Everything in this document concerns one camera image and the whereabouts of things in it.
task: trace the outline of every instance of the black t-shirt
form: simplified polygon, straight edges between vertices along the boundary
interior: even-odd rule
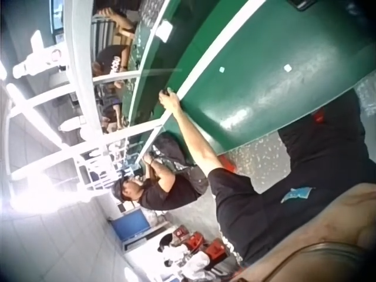
[[[95,61],[102,66],[103,74],[119,72],[122,60],[122,51],[125,45],[111,45],[99,52]]]
[[[169,193],[165,192],[156,182],[153,184],[147,179],[139,203],[150,210],[174,210],[196,201],[201,195],[193,188],[191,183],[182,175],[177,174],[175,182]]]
[[[369,159],[326,156],[305,162],[263,194],[246,176],[214,169],[208,176],[224,242],[238,261],[252,264],[339,195],[376,183]]]

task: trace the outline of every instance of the black bag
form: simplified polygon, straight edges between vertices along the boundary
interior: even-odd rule
[[[173,163],[178,163],[181,166],[191,166],[187,160],[187,156],[180,147],[175,137],[169,132],[162,132],[154,140],[153,146],[162,154],[162,159],[169,160]]]

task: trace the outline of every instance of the green table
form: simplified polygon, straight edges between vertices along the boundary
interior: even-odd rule
[[[196,47],[181,59],[187,68],[208,41],[204,27],[194,41]],[[287,64],[291,72],[285,71]],[[374,69],[375,41],[337,1],[318,1],[299,12],[287,1],[268,0],[215,57],[182,105],[221,154],[325,105]],[[181,83],[181,78],[169,81],[175,89]],[[164,129],[182,138],[173,118]]]
[[[153,28],[164,0],[144,0],[140,7],[140,22],[137,25],[128,61],[128,70],[136,71],[141,63],[150,31]],[[136,78],[127,81],[123,92],[123,115],[128,118]]]

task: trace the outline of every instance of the stool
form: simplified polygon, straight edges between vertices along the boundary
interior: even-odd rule
[[[219,238],[214,241],[205,249],[204,253],[210,258],[210,264],[205,267],[205,270],[210,270],[216,264],[219,264],[227,258],[226,247]]]
[[[204,236],[200,232],[194,232],[192,236],[183,242],[192,253],[197,251],[203,243]]]

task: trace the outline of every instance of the man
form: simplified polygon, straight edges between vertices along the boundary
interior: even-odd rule
[[[130,48],[128,45],[110,45],[99,52],[92,64],[93,77],[127,71]],[[119,80],[113,84],[122,88],[124,83]]]
[[[196,201],[202,195],[187,175],[174,174],[150,154],[144,155],[143,162],[146,168],[143,183],[125,176],[114,184],[112,193],[121,202],[137,201],[150,210],[174,210]]]
[[[159,253],[162,253],[163,252],[163,249],[165,247],[169,247],[170,244],[172,243],[172,239],[173,239],[173,234],[172,233],[169,233],[169,234],[166,234],[164,235],[160,240],[159,240],[159,247],[157,249],[157,251]]]
[[[123,102],[119,99],[116,93],[106,93],[102,101],[102,128],[106,129],[107,132],[123,129]]]
[[[223,240],[249,266],[235,281],[342,281],[358,267],[376,234],[376,164],[354,91],[278,131],[291,173],[263,194],[223,168],[168,92],[160,103],[209,180]]]

